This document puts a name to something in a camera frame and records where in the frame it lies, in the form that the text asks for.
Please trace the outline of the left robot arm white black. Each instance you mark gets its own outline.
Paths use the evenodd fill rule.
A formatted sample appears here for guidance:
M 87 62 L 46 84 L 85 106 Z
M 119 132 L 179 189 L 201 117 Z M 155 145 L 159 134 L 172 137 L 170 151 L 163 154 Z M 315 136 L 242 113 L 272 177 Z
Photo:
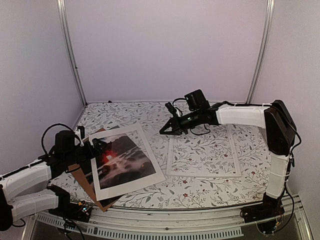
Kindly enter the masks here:
M 101 155 L 107 143 L 94 138 L 82 141 L 82 130 L 62 130 L 55 135 L 50 151 L 32 163 L 0 177 L 0 229 L 6 231 L 26 216 L 51 211 L 62 218 L 89 222 L 91 212 L 71 203 L 70 194 L 56 185 L 22 195 L 21 193 L 43 183 L 48 183 L 62 173 L 70 173 L 72 165 L 79 165 Z

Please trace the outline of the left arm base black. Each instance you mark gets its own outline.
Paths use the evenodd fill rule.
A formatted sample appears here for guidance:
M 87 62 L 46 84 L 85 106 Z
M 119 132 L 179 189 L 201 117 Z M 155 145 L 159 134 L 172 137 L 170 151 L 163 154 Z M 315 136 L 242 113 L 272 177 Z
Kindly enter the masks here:
M 57 208 L 49 209 L 48 212 L 69 220 L 88 223 L 92 214 L 92 206 L 84 201 L 78 203 L 69 202 L 66 207 L 58 206 Z

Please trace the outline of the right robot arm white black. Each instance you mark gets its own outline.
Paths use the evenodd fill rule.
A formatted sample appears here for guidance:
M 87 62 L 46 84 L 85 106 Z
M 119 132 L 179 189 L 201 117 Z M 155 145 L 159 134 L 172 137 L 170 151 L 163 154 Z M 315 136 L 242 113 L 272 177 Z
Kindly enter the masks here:
M 302 140 L 297 127 L 282 100 L 272 103 L 218 102 L 213 105 L 198 89 L 186 94 L 183 100 L 190 113 L 182 115 L 173 103 L 165 107 L 172 117 L 160 129 L 161 135 L 180 136 L 200 125 L 244 125 L 260 128 L 271 157 L 271 168 L 262 203 L 243 207 L 240 216 L 253 222 L 284 214 L 282 197 L 287 192 L 287 180 L 295 165 L 293 150 Z

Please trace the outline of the white mat with clear sheet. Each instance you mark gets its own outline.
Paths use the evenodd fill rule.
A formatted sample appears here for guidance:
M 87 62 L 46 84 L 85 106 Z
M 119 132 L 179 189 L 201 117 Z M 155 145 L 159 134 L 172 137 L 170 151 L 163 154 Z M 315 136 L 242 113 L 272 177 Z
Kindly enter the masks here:
M 101 153 L 91 159 L 91 185 L 98 201 L 123 196 L 166 178 L 140 124 L 91 134 Z

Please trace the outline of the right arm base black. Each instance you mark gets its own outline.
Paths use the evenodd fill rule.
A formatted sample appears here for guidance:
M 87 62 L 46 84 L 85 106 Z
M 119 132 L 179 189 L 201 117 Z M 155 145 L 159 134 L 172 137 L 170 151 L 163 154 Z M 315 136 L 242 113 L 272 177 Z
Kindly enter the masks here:
M 273 218 L 269 221 L 257 223 L 257 229 L 264 235 L 274 234 L 280 222 L 282 221 L 283 214 L 285 213 L 282 203 L 260 203 L 256 205 L 246 206 L 241 208 L 240 217 L 244 219 L 245 223 L 258 222 L 265 219 Z

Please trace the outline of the white picture frame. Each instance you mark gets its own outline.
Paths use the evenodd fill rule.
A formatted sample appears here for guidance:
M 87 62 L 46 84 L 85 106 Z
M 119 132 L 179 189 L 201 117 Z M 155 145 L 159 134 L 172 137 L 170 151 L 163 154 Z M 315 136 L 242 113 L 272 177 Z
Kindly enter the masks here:
M 240 163 L 229 125 L 198 126 L 169 138 L 166 174 L 177 177 L 239 178 Z

